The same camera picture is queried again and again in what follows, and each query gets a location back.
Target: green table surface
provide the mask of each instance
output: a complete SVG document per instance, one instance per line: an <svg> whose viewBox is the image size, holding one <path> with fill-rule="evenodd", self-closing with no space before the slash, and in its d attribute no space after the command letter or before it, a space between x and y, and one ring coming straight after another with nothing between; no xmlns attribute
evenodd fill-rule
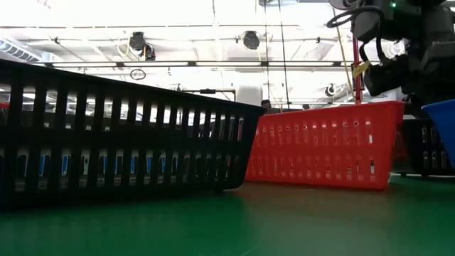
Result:
<svg viewBox="0 0 455 256"><path fill-rule="evenodd" d="M221 196L2 213L0 255L455 255L455 183L246 183Z"/></svg>

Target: ceiling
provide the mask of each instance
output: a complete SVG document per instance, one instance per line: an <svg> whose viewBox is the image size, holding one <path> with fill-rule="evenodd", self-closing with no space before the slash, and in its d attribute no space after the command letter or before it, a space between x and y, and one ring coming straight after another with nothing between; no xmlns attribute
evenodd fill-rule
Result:
<svg viewBox="0 0 455 256"><path fill-rule="evenodd" d="M15 0L0 9L0 38L17 43L51 62L138 61L126 45L132 32L142 31L154 47L157 61L341 61L337 30L324 26L333 9L324 0L282 0L266 9L258 0ZM248 50L241 37L256 31L258 50ZM340 27L346 60L353 61L348 26ZM383 42L388 56L403 52L401 44ZM365 51L377 60L375 46ZM14 59L2 53L0 58ZM324 89L348 78L344 68L217 68L148 67L143 80L133 80L133 68L65 68L89 75L138 82L175 90L236 88L260 85L272 101L317 101ZM212 95L233 100L232 95Z"/></svg>

